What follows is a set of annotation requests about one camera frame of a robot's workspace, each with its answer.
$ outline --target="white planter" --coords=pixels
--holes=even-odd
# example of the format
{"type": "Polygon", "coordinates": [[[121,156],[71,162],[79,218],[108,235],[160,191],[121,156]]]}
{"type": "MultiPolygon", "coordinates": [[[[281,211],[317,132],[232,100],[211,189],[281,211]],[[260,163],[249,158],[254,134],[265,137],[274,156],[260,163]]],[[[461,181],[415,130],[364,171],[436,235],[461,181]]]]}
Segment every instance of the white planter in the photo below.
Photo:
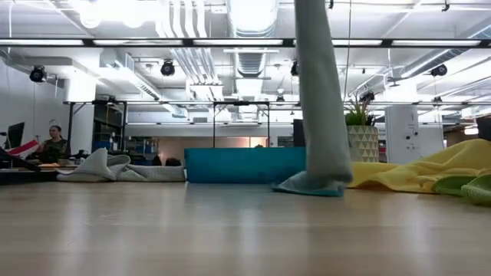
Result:
{"type": "Polygon", "coordinates": [[[348,136],[363,162],[379,162],[378,130],[375,126],[348,126],[348,136]]]}

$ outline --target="white fabric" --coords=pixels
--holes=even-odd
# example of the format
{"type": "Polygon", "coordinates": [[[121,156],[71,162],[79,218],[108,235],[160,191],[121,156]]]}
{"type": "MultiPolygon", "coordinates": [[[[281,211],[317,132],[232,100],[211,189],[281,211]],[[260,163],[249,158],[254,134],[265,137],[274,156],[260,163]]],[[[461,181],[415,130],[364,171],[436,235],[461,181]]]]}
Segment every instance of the white fabric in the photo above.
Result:
{"type": "Polygon", "coordinates": [[[58,181],[65,182],[184,182],[182,166],[130,165],[129,156],[108,156],[98,149],[73,171],[58,170],[58,181]]]}

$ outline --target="yellow fabric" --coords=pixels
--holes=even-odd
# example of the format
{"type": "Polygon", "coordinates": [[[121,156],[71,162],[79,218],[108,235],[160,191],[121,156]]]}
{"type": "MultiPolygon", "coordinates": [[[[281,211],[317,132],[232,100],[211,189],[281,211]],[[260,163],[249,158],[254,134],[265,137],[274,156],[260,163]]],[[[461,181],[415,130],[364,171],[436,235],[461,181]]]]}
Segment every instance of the yellow fabric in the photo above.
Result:
{"type": "Polygon", "coordinates": [[[407,165],[352,163],[349,188],[387,187],[398,192],[433,193],[431,187],[445,176],[491,174],[491,142],[476,139],[458,143],[407,165]]]}

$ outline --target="woman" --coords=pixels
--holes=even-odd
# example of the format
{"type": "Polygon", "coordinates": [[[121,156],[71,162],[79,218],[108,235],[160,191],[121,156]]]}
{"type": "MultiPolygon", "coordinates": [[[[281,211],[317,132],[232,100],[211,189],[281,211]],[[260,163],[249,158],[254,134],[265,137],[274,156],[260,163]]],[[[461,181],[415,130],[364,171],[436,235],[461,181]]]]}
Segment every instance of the woman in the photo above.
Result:
{"type": "Polygon", "coordinates": [[[39,160],[43,163],[56,163],[59,159],[68,158],[71,155],[71,151],[68,141],[61,136],[61,127],[51,126],[49,128],[49,136],[51,139],[45,140],[36,151],[39,155],[39,160]]]}

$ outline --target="red object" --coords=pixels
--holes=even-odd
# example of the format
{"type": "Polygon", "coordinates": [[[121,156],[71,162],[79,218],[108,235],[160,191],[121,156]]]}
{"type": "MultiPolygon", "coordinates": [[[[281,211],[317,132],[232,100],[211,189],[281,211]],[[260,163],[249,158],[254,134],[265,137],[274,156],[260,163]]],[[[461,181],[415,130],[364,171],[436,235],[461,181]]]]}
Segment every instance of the red object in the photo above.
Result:
{"type": "Polygon", "coordinates": [[[10,154],[10,155],[18,155],[18,154],[23,153],[26,150],[32,149],[33,147],[37,146],[38,144],[39,144],[38,141],[32,140],[29,143],[26,143],[26,144],[24,144],[22,146],[18,146],[15,149],[11,149],[10,151],[8,151],[8,154],[10,154]]]}

